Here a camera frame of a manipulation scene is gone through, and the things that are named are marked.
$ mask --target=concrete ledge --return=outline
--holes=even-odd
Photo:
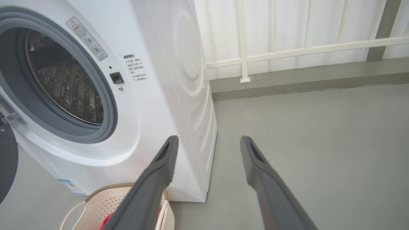
[[[323,65],[210,81],[214,101],[409,83],[409,58]]]

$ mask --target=warning sticker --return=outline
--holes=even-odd
[[[67,186],[67,188],[72,191],[74,194],[77,195],[85,195],[83,191],[81,191],[77,186],[75,186],[71,181],[69,180],[64,180],[64,179],[58,179],[63,185]]]
[[[74,33],[76,33],[77,36],[81,38],[81,40],[88,46],[92,53],[98,58],[98,60],[102,60],[108,57],[108,55],[94,39],[94,37],[75,17],[72,17],[67,22],[67,26],[69,26],[74,31]]]
[[[133,81],[143,81],[148,79],[145,73],[144,64],[140,58],[134,54],[127,54],[124,55],[124,60],[126,68]]]

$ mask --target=gray rubber seal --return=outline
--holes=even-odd
[[[18,28],[33,29],[50,37],[82,65],[101,98],[104,112],[102,125],[87,124],[75,119],[39,88],[31,71],[21,64],[19,48],[11,45],[16,43],[16,39],[11,39],[11,36]],[[109,84],[85,48],[67,31],[38,13],[21,8],[3,8],[0,9],[1,40],[0,85],[19,109],[33,121],[51,133],[73,142],[95,143],[113,133],[117,124],[117,108]]]

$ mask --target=black square latch hole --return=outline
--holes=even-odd
[[[118,83],[123,83],[124,81],[122,80],[121,74],[119,72],[112,73],[110,74],[112,80],[114,81],[114,84]]]

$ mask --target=washing machine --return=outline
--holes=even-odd
[[[2,121],[73,193],[135,182],[177,135],[169,198],[205,202],[218,126],[193,0],[3,0],[0,50]]]

